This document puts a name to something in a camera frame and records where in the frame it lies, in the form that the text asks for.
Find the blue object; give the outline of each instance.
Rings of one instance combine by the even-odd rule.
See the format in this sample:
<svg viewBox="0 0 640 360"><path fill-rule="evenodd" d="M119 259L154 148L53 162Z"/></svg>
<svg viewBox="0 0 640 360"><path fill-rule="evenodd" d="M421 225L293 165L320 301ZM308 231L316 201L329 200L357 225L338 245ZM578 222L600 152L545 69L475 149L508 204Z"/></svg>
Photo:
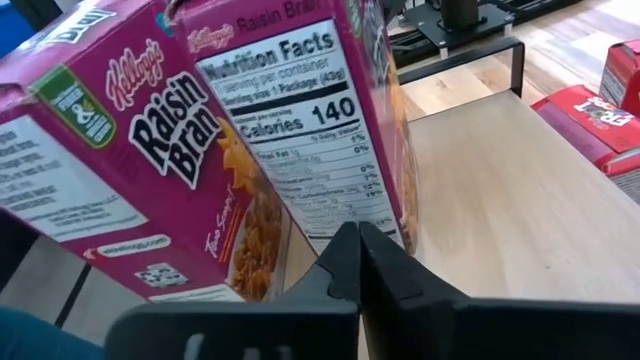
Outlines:
<svg viewBox="0 0 640 360"><path fill-rule="evenodd" d="M35 31L9 0L0 0L0 58L7 55Z"/></svg>
<svg viewBox="0 0 640 360"><path fill-rule="evenodd" d="M156 15L156 23L164 30L167 36L173 37L173 30L171 30L171 27L169 27L169 24L165 21L164 13Z"/></svg>
<svg viewBox="0 0 640 360"><path fill-rule="evenodd" d="M27 313L0 306L0 360L104 360L104 350Z"/></svg>

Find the nutrition facts label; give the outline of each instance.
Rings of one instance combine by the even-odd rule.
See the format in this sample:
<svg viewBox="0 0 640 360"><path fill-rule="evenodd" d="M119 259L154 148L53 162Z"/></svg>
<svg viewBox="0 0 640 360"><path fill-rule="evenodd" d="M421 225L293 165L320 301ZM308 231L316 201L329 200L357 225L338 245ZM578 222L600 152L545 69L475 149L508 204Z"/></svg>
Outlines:
<svg viewBox="0 0 640 360"><path fill-rule="evenodd" d="M400 242L333 21L198 68L318 253L345 221L372 222Z"/></svg>

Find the red cereal box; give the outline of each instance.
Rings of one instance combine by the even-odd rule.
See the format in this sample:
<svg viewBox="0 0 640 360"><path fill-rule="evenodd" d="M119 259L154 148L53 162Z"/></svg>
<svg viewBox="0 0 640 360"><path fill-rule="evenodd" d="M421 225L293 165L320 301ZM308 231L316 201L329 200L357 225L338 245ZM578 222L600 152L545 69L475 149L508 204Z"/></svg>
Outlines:
<svg viewBox="0 0 640 360"><path fill-rule="evenodd" d="M277 296L289 215L164 10L84 1L0 62L0 205L152 301Z"/></svg>
<svg viewBox="0 0 640 360"><path fill-rule="evenodd" d="M316 252L369 221L413 253L416 171L379 2L247 4L168 10L223 116Z"/></svg>
<svg viewBox="0 0 640 360"><path fill-rule="evenodd" d="M600 96L635 116L640 116L640 40L609 48Z"/></svg>
<svg viewBox="0 0 640 360"><path fill-rule="evenodd" d="M548 96L533 109L629 197L640 203L640 121L584 86Z"/></svg>

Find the cereal bowl image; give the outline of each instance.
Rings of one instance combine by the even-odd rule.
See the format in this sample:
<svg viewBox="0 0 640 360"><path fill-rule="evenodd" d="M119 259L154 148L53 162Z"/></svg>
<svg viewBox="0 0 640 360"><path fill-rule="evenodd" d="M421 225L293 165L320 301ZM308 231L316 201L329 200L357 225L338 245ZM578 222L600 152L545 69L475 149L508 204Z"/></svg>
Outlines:
<svg viewBox="0 0 640 360"><path fill-rule="evenodd" d="M291 230L289 213L275 192L260 193L244 214L236 235L227 283L248 301L269 300L280 291L286 245Z"/></svg>

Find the raisin bran logo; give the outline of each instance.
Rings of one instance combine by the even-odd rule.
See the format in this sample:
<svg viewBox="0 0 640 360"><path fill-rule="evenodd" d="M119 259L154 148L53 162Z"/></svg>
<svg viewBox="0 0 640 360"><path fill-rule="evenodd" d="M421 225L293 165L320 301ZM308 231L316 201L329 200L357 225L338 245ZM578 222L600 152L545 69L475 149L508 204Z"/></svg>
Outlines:
<svg viewBox="0 0 640 360"><path fill-rule="evenodd" d="M166 79L162 93L153 93L144 113L131 120L129 142L162 176L173 170L195 190L200 165L209 145L221 133L209 112L209 97L198 81L183 71Z"/></svg>
<svg viewBox="0 0 640 360"><path fill-rule="evenodd" d="M113 11L93 9L90 7L87 7L85 11L79 10L69 15L67 19L51 30L51 32L41 41L41 44L75 44L80 41L82 35L84 35L92 26L115 15L116 13Z"/></svg>
<svg viewBox="0 0 640 360"><path fill-rule="evenodd" d="M194 30L187 38L189 51L198 53L200 50L209 46L214 49L221 49L227 46L233 36L233 26L229 24L224 24L219 30L215 31L211 31L209 27Z"/></svg>
<svg viewBox="0 0 640 360"><path fill-rule="evenodd" d="M156 86L162 80L164 54L160 44L151 39L146 44L146 50L137 58L130 48L125 48L120 59L109 60L106 93L119 111L133 106L133 97L140 86L145 83Z"/></svg>

